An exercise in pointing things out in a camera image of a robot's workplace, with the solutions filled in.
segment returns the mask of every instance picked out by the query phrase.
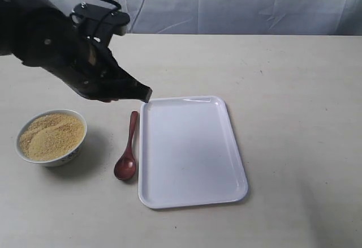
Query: wrinkled fabric backdrop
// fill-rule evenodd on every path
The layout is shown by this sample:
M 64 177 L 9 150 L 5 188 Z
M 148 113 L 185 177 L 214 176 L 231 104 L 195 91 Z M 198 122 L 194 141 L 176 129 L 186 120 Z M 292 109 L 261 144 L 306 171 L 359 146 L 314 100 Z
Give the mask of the wrinkled fabric backdrop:
M 108 6 L 51 1 L 66 14 L 82 1 Z M 131 33 L 362 35 L 362 0 L 117 1 L 131 16 Z

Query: table surface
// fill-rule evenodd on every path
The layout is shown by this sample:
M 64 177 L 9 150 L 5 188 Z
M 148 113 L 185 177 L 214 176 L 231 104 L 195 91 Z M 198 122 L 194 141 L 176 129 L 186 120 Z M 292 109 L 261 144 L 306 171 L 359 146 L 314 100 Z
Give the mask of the table surface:
M 1 57 L 0 247 L 362 247 L 361 47 L 337 36 L 114 37 L 115 58 L 153 98 L 223 98 L 242 154 L 243 201 L 163 211 L 139 201 L 137 179 L 113 176 L 141 102 L 84 100 Z M 83 153 L 57 168 L 24 162 L 18 131 L 56 108 L 86 118 Z

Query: tray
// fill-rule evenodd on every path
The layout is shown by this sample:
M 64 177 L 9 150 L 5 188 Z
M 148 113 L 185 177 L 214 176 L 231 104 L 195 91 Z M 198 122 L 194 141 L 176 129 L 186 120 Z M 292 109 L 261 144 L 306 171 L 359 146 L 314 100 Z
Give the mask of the tray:
M 146 206 L 235 202 L 247 191 L 222 99 L 154 99 L 141 107 L 139 197 Z

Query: white ceramic bowl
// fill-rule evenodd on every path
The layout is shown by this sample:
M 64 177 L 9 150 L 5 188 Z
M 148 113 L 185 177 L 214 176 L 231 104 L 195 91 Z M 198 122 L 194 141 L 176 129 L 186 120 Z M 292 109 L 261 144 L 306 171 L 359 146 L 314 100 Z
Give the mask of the white ceramic bowl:
M 68 115 L 72 115 L 75 116 L 76 118 L 78 118 L 79 120 L 81 120 L 81 122 L 83 123 L 84 126 L 84 134 L 83 137 L 81 139 L 81 141 L 79 142 L 79 144 L 72 150 L 70 150 L 67 154 L 65 154 L 64 156 L 58 157 L 56 159 L 52 159 L 52 160 L 48 160 L 48 161 L 36 161 L 36 160 L 31 160 L 28 157 L 26 157 L 26 155 L 23 153 L 23 151 L 20 148 L 20 136 L 22 135 L 23 132 L 25 132 L 27 130 L 27 128 L 29 127 L 29 125 L 37 118 L 41 117 L 41 116 L 45 116 L 45 115 L 49 115 L 49 114 L 54 114 L 54 113 L 63 113 L 63 114 L 68 114 Z M 81 146 L 83 144 L 85 135 L 87 133 L 87 123 L 85 121 L 85 119 L 83 118 L 82 115 L 80 115 L 78 112 L 75 112 L 73 110 L 68 110 L 68 109 L 56 109 L 56 110 L 50 110 L 44 113 L 41 113 L 39 115 L 36 115 L 35 117 L 33 117 L 30 121 L 28 121 L 28 123 L 26 125 L 24 125 L 24 127 L 20 130 L 20 133 L 18 135 L 18 137 L 16 138 L 16 144 L 15 144 L 15 148 L 16 148 L 16 152 L 18 153 L 18 155 L 25 161 L 30 162 L 30 163 L 35 163 L 35 164 L 40 164 L 42 166 L 45 167 L 54 167 L 54 166 L 60 166 L 63 165 L 65 163 L 68 163 L 69 161 L 71 161 L 72 159 L 74 159 L 80 152 Z

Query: screw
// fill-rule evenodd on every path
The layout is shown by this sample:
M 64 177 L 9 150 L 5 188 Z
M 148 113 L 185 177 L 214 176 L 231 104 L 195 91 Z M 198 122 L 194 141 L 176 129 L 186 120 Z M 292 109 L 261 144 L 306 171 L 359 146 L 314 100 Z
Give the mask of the screw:
M 50 44 L 51 44 L 51 40 L 50 40 L 50 39 L 44 39 L 44 44 L 45 44 L 45 45 L 50 45 Z

